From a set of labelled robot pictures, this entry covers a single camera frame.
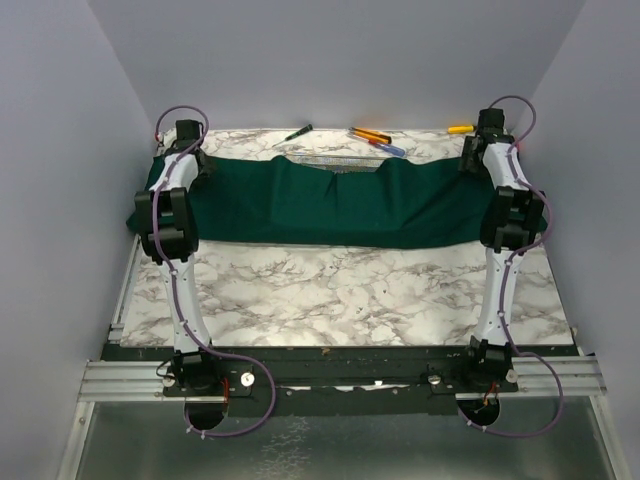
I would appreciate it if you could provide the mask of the yellow handled screwdriver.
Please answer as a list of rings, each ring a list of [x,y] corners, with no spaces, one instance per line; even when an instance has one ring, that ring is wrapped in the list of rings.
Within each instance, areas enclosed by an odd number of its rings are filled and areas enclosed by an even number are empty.
[[[475,131],[474,125],[457,125],[447,129],[447,133],[451,135],[468,134]]]

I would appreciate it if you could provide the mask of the blue handled screwdriver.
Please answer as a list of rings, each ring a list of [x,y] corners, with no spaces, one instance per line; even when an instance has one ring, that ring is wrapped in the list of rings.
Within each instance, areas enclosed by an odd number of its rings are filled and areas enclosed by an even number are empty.
[[[390,154],[391,156],[394,157],[398,157],[398,158],[403,158],[406,156],[406,152],[404,149],[396,147],[394,145],[390,145],[390,144],[386,144],[386,143],[379,143],[379,142],[374,142],[374,141],[369,141],[369,144],[372,145],[373,147],[382,150],[388,154]]]

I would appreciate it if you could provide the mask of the aluminium front rail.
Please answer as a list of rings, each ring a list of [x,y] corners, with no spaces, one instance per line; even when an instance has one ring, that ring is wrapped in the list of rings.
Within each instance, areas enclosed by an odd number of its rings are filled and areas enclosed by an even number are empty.
[[[475,400],[493,395],[499,398],[553,397],[559,390],[567,397],[600,396],[607,388],[594,357],[551,357],[546,368],[540,361],[516,359],[507,379],[484,392],[465,392],[463,385],[443,373],[413,374],[400,367],[399,377],[331,377],[329,373],[281,377],[276,389],[286,395],[298,392],[353,393],[393,392],[398,394],[411,387],[424,387],[428,393],[450,395],[458,400]],[[250,364],[230,366],[220,383],[210,392],[183,393],[165,385],[166,369],[156,361],[96,361],[85,367],[78,400],[81,402],[150,402],[193,401],[221,402],[230,397],[247,397],[260,387],[271,392],[269,382],[260,377],[260,369]]]

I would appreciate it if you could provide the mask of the green black screwdriver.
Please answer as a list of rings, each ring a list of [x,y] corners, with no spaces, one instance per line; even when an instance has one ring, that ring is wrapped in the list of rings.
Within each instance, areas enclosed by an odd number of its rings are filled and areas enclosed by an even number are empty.
[[[284,139],[282,139],[279,142],[276,142],[274,144],[274,146],[278,146],[280,144],[286,143],[286,142],[290,142],[300,136],[306,135],[310,132],[312,132],[314,130],[314,127],[312,124],[307,124],[306,126],[302,127],[301,129],[295,131],[294,133],[289,134],[288,136],[286,136]]]

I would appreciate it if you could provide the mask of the metal mesh instrument tray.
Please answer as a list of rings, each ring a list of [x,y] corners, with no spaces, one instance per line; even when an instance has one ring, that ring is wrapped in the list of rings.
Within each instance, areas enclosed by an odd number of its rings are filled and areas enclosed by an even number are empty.
[[[293,163],[332,173],[375,172],[385,158],[317,154],[286,154]]]

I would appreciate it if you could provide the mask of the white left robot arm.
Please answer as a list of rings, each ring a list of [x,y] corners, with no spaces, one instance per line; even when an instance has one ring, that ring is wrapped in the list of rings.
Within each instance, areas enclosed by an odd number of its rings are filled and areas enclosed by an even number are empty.
[[[200,145],[206,124],[178,120],[176,139],[161,159],[158,178],[135,195],[135,226],[145,254],[157,265],[166,287],[173,324],[173,356],[165,385],[202,395],[220,385],[221,371],[207,349],[211,337],[204,324],[195,286],[199,238],[189,190],[202,170]]]

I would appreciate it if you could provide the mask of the dark green surgical drape cloth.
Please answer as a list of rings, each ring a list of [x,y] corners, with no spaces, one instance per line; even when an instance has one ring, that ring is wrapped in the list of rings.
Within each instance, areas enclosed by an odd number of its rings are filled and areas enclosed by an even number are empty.
[[[441,248],[480,237],[494,194],[455,158],[427,164],[389,158],[374,171],[333,173],[294,163],[209,158],[189,191],[207,241]]]

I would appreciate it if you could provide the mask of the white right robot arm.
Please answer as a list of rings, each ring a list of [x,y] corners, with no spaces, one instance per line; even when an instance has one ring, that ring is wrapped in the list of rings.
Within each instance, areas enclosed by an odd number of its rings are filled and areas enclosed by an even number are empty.
[[[509,331],[517,277],[535,244],[544,202],[531,190],[505,115],[493,106],[479,112],[476,131],[464,142],[460,170],[489,178],[494,191],[480,226],[486,280],[478,323],[459,367],[465,392],[484,392],[513,369],[515,342]]]

